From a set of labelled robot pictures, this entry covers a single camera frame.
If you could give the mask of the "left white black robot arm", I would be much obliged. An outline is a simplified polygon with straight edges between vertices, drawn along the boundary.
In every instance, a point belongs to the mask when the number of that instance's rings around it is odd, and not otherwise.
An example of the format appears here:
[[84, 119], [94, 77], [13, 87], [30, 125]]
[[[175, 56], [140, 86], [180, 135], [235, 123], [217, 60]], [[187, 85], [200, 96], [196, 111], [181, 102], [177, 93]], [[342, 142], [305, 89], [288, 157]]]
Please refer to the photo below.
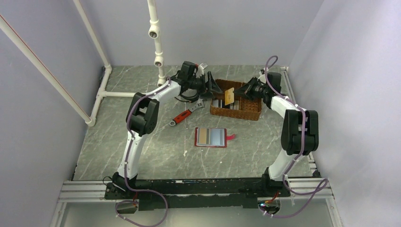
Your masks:
[[188, 89], [196, 91], [195, 99], [213, 99], [215, 93], [223, 92], [210, 71], [197, 76], [199, 70], [200, 65], [184, 61], [180, 70], [167, 77], [163, 85], [144, 94], [137, 92], [132, 98], [126, 117], [127, 144], [112, 176], [112, 183], [123, 198], [131, 198], [136, 192], [140, 155], [148, 135], [157, 125], [160, 106]]

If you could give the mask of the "brown woven basket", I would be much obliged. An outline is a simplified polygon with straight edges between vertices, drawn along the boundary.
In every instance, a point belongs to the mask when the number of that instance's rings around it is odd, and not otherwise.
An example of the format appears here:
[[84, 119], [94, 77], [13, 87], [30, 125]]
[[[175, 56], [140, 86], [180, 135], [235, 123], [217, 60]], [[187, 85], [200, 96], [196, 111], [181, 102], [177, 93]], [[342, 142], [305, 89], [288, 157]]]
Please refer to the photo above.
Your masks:
[[225, 104], [225, 94], [224, 92], [230, 88], [240, 88], [246, 84], [246, 82], [238, 82], [224, 79], [216, 79], [217, 85], [223, 91], [222, 94], [213, 93], [215, 99], [212, 100], [210, 104], [210, 114], [224, 117], [231, 117], [237, 119], [244, 120], [259, 120], [261, 111], [262, 111], [262, 102], [261, 99], [255, 99], [253, 101], [248, 100], [244, 97], [234, 95], [235, 101], [237, 101], [238, 109], [230, 109], [219, 107], [218, 105], [214, 105], [213, 101], [218, 101], [220, 104]]

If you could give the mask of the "red leather card holder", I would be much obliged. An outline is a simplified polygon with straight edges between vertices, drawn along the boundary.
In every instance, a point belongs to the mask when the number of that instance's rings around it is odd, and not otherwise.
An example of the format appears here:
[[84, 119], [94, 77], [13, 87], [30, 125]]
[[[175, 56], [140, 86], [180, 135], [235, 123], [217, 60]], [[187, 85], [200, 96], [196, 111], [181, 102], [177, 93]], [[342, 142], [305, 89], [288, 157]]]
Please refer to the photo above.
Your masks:
[[195, 128], [194, 146], [226, 148], [227, 142], [234, 140], [235, 134], [228, 135], [226, 128]]

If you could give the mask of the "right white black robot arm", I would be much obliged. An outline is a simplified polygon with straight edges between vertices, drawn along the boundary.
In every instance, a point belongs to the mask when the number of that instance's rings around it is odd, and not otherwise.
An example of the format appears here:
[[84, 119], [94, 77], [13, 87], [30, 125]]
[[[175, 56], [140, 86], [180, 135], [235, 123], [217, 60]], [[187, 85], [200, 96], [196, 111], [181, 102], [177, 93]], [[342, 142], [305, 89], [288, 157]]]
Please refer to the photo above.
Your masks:
[[248, 100], [260, 99], [283, 118], [281, 151], [268, 167], [268, 179], [261, 182], [261, 192], [272, 196], [279, 185], [289, 188], [288, 173], [295, 164], [318, 147], [318, 113], [308, 111], [281, 93], [281, 74], [265, 73], [265, 81], [250, 79], [234, 94]]

